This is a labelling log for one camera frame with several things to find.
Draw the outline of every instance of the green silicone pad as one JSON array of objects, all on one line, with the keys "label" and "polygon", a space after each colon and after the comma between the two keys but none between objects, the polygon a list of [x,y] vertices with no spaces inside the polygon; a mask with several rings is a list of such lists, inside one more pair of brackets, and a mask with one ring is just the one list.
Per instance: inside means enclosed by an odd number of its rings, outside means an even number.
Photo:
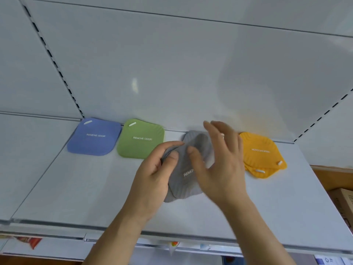
[{"label": "green silicone pad", "polygon": [[164,129],[161,125],[130,119],[121,131],[117,152],[122,157],[145,159],[163,140]]}]

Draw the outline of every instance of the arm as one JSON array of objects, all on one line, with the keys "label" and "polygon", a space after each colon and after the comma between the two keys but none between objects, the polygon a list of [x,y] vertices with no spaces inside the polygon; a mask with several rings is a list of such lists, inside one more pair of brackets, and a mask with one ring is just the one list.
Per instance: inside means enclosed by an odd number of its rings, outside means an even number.
[{"label": "arm", "polygon": [[205,121],[204,127],[211,137],[215,163],[206,169],[199,151],[189,147],[192,166],[202,191],[226,216],[247,264],[295,265],[247,195],[240,136],[222,122]]},{"label": "arm", "polygon": [[140,233],[162,205],[168,191],[168,180],[178,162],[172,151],[161,165],[161,157],[181,141],[158,145],[136,172],[130,193],[116,218],[92,247],[83,265],[128,264]]}]

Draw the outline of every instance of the perforated metal strip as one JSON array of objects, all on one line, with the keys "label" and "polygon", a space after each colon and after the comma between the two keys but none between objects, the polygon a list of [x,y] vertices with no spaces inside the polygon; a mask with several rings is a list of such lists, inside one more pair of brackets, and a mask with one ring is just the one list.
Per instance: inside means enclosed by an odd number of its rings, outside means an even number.
[{"label": "perforated metal strip", "polygon": [[318,121],[320,121],[322,118],[324,118],[325,115],[327,115],[330,111],[333,110],[342,100],[344,100],[349,94],[353,93],[353,88],[345,94],[342,98],[340,98],[329,110],[327,110],[319,119],[317,119],[309,128],[307,128],[302,134],[298,136],[297,139],[295,139],[293,142],[296,142],[299,138],[301,138],[307,131],[309,131]]},{"label": "perforated metal strip", "polygon": [[33,17],[31,16],[31,13],[29,12],[25,1],[24,1],[24,0],[19,0],[19,1],[20,1],[21,5],[22,5],[22,8],[23,8],[24,11],[25,11],[25,14],[28,16],[29,20],[31,21],[34,30],[37,32],[37,35],[38,35],[39,39],[41,40],[43,46],[45,47],[45,49],[46,49],[46,51],[47,51],[49,57],[51,58],[51,61],[53,62],[53,64],[54,64],[56,70],[58,71],[58,73],[59,73],[59,75],[60,75],[62,81],[64,82],[66,89],[67,89],[68,92],[70,93],[73,102],[75,102],[75,104],[76,104],[78,110],[80,111],[82,117],[84,118],[84,114],[83,114],[83,112],[81,111],[80,106],[78,105],[78,103],[77,103],[75,97],[73,96],[72,91],[70,90],[70,88],[69,88],[69,86],[68,86],[68,84],[67,84],[67,82],[66,82],[66,79],[65,79],[65,77],[63,76],[63,73],[60,71],[60,68],[59,68],[59,66],[57,65],[57,62],[55,61],[55,58],[53,57],[53,54],[51,53],[51,51],[50,51],[50,49],[49,49],[49,47],[48,47],[48,44],[46,43],[45,39],[43,38],[43,35],[42,35],[41,31],[38,29],[37,24],[35,23]]}]

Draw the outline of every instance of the fingernail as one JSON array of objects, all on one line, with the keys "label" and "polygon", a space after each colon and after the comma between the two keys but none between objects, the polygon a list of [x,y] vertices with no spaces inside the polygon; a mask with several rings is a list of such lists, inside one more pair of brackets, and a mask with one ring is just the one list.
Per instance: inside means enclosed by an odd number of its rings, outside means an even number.
[{"label": "fingernail", "polygon": [[193,152],[193,148],[191,146],[188,147],[188,149],[186,150],[188,152],[188,154],[192,153]]},{"label": "fingernail", "polygon": [[172,151],[169,155],[173,159],[178,159],[179,158],[179,153],[177,151]]}]

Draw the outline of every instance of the yellow silicone pad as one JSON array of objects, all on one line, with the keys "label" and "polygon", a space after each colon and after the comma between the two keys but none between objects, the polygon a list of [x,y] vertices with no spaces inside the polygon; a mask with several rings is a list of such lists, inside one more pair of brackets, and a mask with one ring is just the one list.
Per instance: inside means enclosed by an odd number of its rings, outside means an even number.
[{"label": "yellow silicone pad", "polygon": [[[247,166],[246,164],[245,164],[245,169],[248,170],[250,174],[252,174],[254,177],[257,177],[257,178],[268,178],[279,170],[279,169],[271,169],[271,168],[252,168]],[[258,172],[256,170],[262,170],[262,171],[265,171],[265,173]]]},{"label": "yellow silicone pad", "polygon": [[248,167],[275,170],[287,168],[276,144],[269,138],[248,132],[241,133],[240,137],[244,145],[244,164]]}]

